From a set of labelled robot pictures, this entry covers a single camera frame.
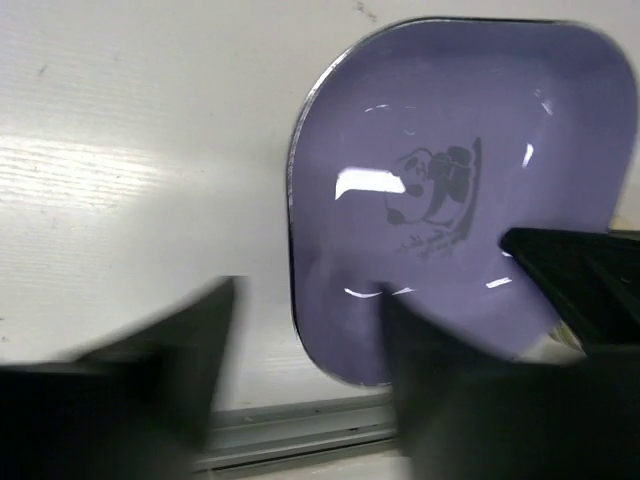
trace plate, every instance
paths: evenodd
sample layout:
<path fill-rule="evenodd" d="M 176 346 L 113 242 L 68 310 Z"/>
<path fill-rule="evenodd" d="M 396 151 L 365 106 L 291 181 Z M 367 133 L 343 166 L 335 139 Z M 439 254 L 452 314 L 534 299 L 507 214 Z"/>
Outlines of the plate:
<path fill-rule="evenodd" d="M 498 247 L 510 227 L 606 232 L 631 157 L 624 53 L 567 22 L 416 19 L 313 87 L 287 170 L 294 319 L 311 359 L 388 382 L 377 285 L 502 356 L 558 322 Z"/>

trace white surface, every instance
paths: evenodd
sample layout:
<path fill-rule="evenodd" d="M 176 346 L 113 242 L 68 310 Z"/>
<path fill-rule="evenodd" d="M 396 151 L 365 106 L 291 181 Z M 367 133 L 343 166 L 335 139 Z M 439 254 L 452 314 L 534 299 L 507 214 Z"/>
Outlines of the white surface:
<path fill-rule="evenodd" d="M 634 0 L 3 0 L 0 357 L 130 328 L 223 274 L 250 291 L 226 408 L 353 395 L 291 325 L 287 143 L 349 44 L 419 15 L 568 18 L 640 65 Z M 636 163 L 622 212 L 640 224 Z"/>

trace scratch mark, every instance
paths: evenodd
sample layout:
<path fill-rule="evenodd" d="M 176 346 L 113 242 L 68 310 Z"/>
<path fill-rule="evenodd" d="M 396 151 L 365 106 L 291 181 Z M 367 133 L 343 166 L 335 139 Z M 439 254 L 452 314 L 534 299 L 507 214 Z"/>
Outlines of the scratch mark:
<path fill-rule="evenodd" d="M 356 10 L 357 12 L 360 12 L 365 17 L 367 17 L 367 19 L 371 23 L 378 22 L 378 16 L 375 13 L 373 13 L 373 10 L 367 7 L 367 4 L 364 3 L 362 0 L 354 0 L 353 9 Z"/>

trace black object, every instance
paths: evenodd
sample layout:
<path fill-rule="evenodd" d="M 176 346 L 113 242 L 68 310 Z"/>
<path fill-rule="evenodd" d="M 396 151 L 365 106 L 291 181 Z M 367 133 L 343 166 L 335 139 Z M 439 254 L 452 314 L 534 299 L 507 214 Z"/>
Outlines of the black object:
<path fill-rule="evenodd" d="M 207 440 L 236 295 L 228 279 L 75 362 L 0 368 L 0 476 L 189 478 Z"/>
<path fill-rule="evenodd" d="M 501 247 L 576 333 L 568 365 L 501 359 L 384 289 L 398 443 L 413 478 L 640 478 L 640 242 L 513 229 Z"/>

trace panda illustration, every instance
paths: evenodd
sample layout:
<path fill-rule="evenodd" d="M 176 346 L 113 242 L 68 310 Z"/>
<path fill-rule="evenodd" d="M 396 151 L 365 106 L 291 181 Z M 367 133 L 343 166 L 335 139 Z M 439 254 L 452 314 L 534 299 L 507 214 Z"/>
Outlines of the panda illustration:
<path fill-rule="evenodd" d="M 420 246 L 434 239 L 443 246 L 464 240 L 471 228 L 481 170 L 481 140 L 471 150 L 450 146 L 443 152 L 418 148 L 396 160 L 390 171 L 402 180 L 404 193 L 387 193 L 384 205 L 387 222 L 395 227 L 415 226 L 411 239 L 420 237 Z"/>

